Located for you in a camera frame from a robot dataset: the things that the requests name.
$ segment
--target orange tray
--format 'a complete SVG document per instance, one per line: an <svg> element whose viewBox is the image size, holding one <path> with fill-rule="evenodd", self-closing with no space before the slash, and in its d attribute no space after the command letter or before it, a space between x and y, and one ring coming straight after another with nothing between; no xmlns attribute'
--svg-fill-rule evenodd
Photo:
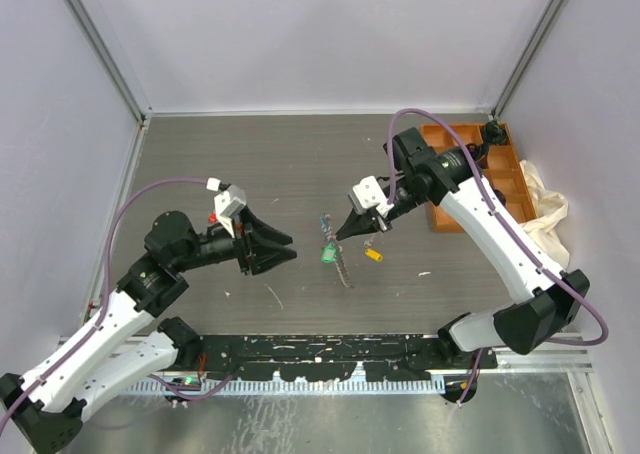
<svg viewBox="0 0 640 454"><path fill-rule="evenodd" d="M482 144L480 128L484 124L452 124L453 130L460 136L465 144ZM513 218L519 222L527 222L536 218L536 211L531 202L529 190L524 181L524 175L520 170L520 161L516 154L511 139L509 127L502 126L507 131L507 144L504 146L492 146L487 156L487 166L484 175L491 181L495 189L501 191L507 199L507 210ZM426 124L420 128L423 139L440 153L451 149L457 144L438 125ZM431 229L436 232L464 232L464 229L440 207L429 203L427 213L430 217Z"/></svg>

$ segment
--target yellow object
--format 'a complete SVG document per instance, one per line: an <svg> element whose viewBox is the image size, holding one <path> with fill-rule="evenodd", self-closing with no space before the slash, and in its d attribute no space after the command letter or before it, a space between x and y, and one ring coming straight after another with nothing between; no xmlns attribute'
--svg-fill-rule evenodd
<svg viewBox="0 0 640 454"><path fill-rule="evenodd" d="M374 251L373 249L365 249L364 255L376 262L382 262L382 259L384 259L382 257L382 254L380 254L378 251Z"/></svg>

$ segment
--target green object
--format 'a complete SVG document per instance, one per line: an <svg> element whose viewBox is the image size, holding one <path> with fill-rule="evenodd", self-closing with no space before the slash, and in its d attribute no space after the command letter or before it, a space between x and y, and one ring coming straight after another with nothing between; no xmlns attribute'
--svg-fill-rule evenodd
<svg viewBox="0 0 640 454"><path fill-rule="evenodd" d="M336 258L336 248L329 244L322 250L322 262L329 264Z"/></svg>

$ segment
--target wall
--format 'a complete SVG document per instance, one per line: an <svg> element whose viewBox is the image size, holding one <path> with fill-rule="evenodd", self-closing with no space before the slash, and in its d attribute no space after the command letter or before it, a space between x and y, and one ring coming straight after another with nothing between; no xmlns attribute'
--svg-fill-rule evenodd
<svg viewBox="0 0 640 454"><path fill-rule="evenodd" d="M547 1L100 3L156 112L468 112L493 107Z"/></svg>
<svg viewBox="0 0 640 454"><path fill-rule="evenodd" d="M0 374L79 325L136 123L62 0L0 0ZM26 452L11 424L0 452Z"/></svg>
<svg viewBox="0 0 640 454"><path fill-rule="evenodd" d="M640 452L636 1L569 0L504 116L523 157L569 198L560 233L611 326L609 342L592 356L607 420L620 452L628 453ZM587 337L597 335L584 313L580 324Z"/></svg>

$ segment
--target wood grain surface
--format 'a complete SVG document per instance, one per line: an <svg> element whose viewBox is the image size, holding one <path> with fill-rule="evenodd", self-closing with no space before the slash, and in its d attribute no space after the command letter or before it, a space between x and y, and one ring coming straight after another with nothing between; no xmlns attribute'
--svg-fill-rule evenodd
<svg viewBox="0 0 640 454"><path fill-rule="evenodd" d="M235 262L189 272L190 289L165 316L180 316L202 334L434 333L464 312L508 302L500 278L471 239L431 232L424 207L375 240L383 262L365 257L367 237L342 243L355 289L343 287L334 266L320 261L319 215L330 213L337 229L350 210L351 185L388 174L382 144L389 117L155 118L134 189L174 176L232 182L246 191L260 219L293 237L298 251L295 261L255 277L241 275ZM405 119L401 127L421 122ZM165 210L184 211L203 230L212 195L199 186L169 186L134 204L115 247L114 280L143 254L144 235ZM419 276L423 272L430 274Z"/></svg>

